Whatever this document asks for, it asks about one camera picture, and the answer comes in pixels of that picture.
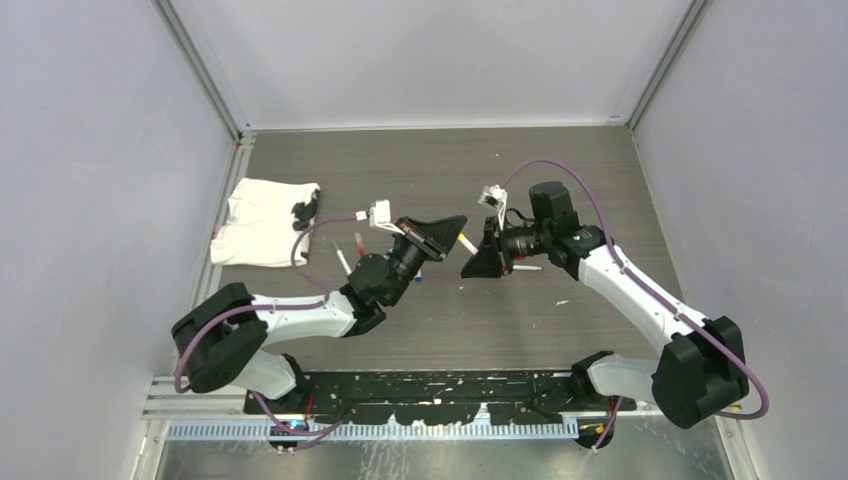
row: metal floor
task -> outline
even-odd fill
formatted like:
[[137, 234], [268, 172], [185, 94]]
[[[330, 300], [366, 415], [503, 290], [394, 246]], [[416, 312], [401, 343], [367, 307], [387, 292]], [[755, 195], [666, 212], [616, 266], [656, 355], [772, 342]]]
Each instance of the metal floor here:
[[681, 430], [663, 417], [616, 421], [610, 445], [587, 459], [571, 440], [327, 442], [278, 456], [264, 442], [165, 443], [160, 480], [733, 478], [715, 421]]

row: gray wall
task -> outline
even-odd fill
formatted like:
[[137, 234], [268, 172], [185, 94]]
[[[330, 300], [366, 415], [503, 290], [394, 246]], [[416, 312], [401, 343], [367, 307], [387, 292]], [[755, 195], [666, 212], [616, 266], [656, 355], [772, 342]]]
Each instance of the gray wall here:
[[637, 131], [684, 294], [738, 321], [772, 396], [745, 424], [766, 478], [848, 467], [847, 24], [713, 2]]
[[151, 2], [0, 3], [0, 477], [123, 479], [231, 141]]
[[689, 0], [176, 3], [231, 109], [300, 129], [623, 124]]

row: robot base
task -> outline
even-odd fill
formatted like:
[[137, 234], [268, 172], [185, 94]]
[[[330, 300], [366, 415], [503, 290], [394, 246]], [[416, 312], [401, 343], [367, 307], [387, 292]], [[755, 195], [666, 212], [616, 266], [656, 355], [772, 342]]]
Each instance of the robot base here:
[[[305, 372], [304, 379], [308, 386], [297, 395], [302, 401], [295, 405], [289, 395], [269, 401], [273, 413], [303, 415], [309, 410], [322, 424], [344, 419], [384, 425], [394, 416], [401, 425], [446, 425], [469, 423], [485, 407], [492, 425], [544, 425], [561, 423], [568, 412], [607, 411], [611, 403], [605, 397], [580, 399], [570, 373], [561, 370], [325, 371]], [[620, 411], [635, 409], [636, 403], [625, 399]], [[263, 413], [250, 395], [244, 412]], [[594, 425], [598, 419], [581, 423]], [[581, 428], [577, 442], [585, 446], [595, 439], [594, 428]]]

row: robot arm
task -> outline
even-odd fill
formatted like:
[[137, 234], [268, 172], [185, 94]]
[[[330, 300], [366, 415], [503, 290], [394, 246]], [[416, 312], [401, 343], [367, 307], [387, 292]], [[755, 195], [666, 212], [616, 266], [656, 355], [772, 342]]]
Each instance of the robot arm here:
[[[498, 214], [486, 219], [483, 241], [462, 277], [500, 278], [511, 273], [515, 259], [547, 254], [551, 263], [615, 305], [647, 338], [659, 360], [628, 359], [603, 351], [577, 362], [571, 380], [584, 399], [643, 400], [657, 405], [675, 425], [689, 428], [748, 394], [748, 378], [680, 321], [679, 315], [693, 319], [744, 361], [741, 332], [733, 321], [727, 317], [710, 320], [684, 305], [614, 246], [616, 259], [598, 227], [580, 225], [561, 183], [532, 187], [530, 201], [535, 218], [519, 213], [522, 224], [510, 225], [506, 192], [498, 187], [484, 189], [480, 203], [494, 207]], [[666, 304], [676, 307], [678, 317]]]
[[[364, 219], [361, 213], [357, 217]], [[315, 297], [271, 298], [248, 293], [242, 283], [230, 284], [177, 322], [171, 335], [180, 355], [188, 351], [183, 362], [189, 388], [207, 393], [236, 385], [283, 403], [300, 403], [298, 392], [307, 390], [308, 380], [297, 362], [262, 348], [305, 337], [368, 333], [385, 320], [381, 307], [397, 304], [425, 261], [441, 261], [450, 253], [467, 221], [460, 215], [435, 222], [402, 217], [392, 223], [386, 200], [376, 202], [367, 217], [373, 228], [393, 233], [392, 252], [360, 258], [340, 289]]]

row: gray tabletop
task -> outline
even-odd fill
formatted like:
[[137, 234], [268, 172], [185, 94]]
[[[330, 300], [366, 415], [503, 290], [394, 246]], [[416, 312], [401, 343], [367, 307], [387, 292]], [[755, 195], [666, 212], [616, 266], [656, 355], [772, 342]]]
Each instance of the gray tabletop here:
[[[483, 185], [502, 182], [520, 162], [565, 161], [600, 199], [612, 235], [631, 260], [672, 294], [674, 270], [642, 175], [630, 133], [622, 127], [450, 129], [259, 134], [247, 176], [322, 187], [320, 217], [367, 209], [387, 198], [394, 217], [420, 220], [465, 214], [465, 232], [477, 243], [489, 212], [477, 205]], [[579, 187], [550, 166], [533, 166], [510, 185], [510, 205], [529, 213], [527, 189], [562, 180], [584, 223], [595, 215]], [[331, 242], [357, 257], [353, 233], [383, 252], [387, 233], [359, 223], [316, 232], [310, 273], [341, 286], [345, 275]], [[599, 294], [574, 282], [544, 258], [526, 263], [542, 272], [516, 272], [500, 280], [461, 280], [469, 254], [457, 245], [441, 264], [428, 263], [424, 280], [386, 309], [388, 319], [367, 335], [286, 343], [305, 369], [561, 368], [602, 349], [652, 357], [642, 335]], [[221, 284], [245, 282], [252, 293], [319, 293], [291, 269], [224, 268]]]

